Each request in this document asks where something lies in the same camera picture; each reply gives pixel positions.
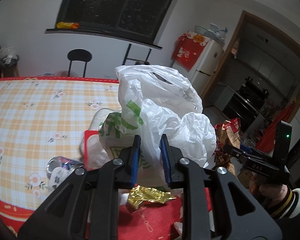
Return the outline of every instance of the gold foil wrapper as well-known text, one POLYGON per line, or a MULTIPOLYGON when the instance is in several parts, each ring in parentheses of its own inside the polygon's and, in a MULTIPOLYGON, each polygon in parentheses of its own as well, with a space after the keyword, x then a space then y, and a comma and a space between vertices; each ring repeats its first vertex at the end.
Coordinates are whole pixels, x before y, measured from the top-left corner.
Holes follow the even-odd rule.
POLYGON ((137 210, 145 203, 166 203, 169 200, 175 199, 170 192, 162 192, 151 187, 134 187, 128 196, 128 204, 130 204, 134 210, 137 210))

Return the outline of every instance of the chair backrest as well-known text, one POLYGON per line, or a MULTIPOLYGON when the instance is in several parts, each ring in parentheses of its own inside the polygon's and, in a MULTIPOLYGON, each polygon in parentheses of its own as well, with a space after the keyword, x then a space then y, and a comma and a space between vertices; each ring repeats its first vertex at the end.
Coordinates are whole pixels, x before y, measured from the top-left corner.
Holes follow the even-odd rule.
POLYGON ((92 59, 92 55, 85 49, 74 49, 68 53, 68 59, 70 61, 89 62, 92 59))

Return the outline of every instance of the kitchen counter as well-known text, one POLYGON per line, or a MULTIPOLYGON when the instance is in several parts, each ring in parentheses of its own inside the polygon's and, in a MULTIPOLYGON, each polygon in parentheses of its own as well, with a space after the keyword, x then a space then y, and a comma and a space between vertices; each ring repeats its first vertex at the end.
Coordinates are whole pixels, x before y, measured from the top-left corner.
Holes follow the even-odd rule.
POLYGON ((255 109, 246 99, 244 99, 237 91, 232 89, 228 84, 224 82, 218 82, 218 85, 229 88, 233 93, 235 93, 238 97, 240 97, 243 101, 245 101, 246 104, 249 105, 263 120, 265 120, 265 118, 260 114, 260 111, 255 109))

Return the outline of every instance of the clear plastic bag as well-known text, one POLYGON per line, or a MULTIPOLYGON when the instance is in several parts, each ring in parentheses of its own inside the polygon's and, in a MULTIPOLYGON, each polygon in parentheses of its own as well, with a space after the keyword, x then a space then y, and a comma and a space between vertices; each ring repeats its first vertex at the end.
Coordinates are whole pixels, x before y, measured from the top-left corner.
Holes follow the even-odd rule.
POLYGON ((131 146, 134 135, 140 135, 138 184, 162 186, 159 142, 165 133, 171 146, 203 167, 216 148, 216 135, 201 114, 202 101, 189 80, 175 69, 156 65, 120 66, 116 73, 122 114, 110 114, 99 133, 109 157, 115 158, 114 149, 131 146))
POLYGON ((5 64, 10 64, 12 59, 18 59, 16 50, 13 46, 0 49, 0 60, 5 64))

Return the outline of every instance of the can lid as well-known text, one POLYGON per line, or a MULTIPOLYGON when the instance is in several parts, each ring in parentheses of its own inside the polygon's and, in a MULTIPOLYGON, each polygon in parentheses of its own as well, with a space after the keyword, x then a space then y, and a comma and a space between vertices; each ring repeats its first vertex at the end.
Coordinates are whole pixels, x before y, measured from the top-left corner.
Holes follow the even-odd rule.
POLYGON ((58 160, 50 160, 47 164, 47 173, 51 174, 56 167, 60 167, 58 160))

